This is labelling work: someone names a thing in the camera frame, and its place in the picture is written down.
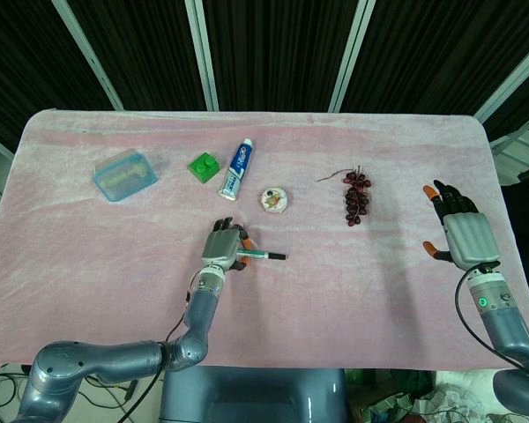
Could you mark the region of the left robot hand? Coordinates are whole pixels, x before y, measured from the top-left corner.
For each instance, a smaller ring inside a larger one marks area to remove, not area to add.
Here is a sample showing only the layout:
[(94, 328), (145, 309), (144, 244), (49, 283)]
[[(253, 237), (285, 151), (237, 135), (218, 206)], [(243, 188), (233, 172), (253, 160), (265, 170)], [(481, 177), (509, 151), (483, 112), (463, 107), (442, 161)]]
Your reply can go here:
[(202, 265), (219, 266), (223, 271), (242, 271), (246, 260), (237, 257), (239, 249), (250, 249), (250, 238), (245, 228), (233, 224), (233, 218), (217, 220), (209, 233), (202, 253)]

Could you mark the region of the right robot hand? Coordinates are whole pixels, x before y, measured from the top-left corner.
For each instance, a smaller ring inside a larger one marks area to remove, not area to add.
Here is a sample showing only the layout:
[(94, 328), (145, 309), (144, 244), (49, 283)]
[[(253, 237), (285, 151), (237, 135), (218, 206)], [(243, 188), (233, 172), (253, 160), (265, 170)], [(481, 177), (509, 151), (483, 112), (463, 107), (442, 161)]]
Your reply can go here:
[(429, 256), (454, 263), (462, 271), (494, 269), (500, 264), (488, 218), (469, 197), (438, 180), (434, 180), (434, 187), (424, 185), (422, 190), (433, 204), (448, 245), (448, 250), (440, 250), (424, 241), (422, 246)]

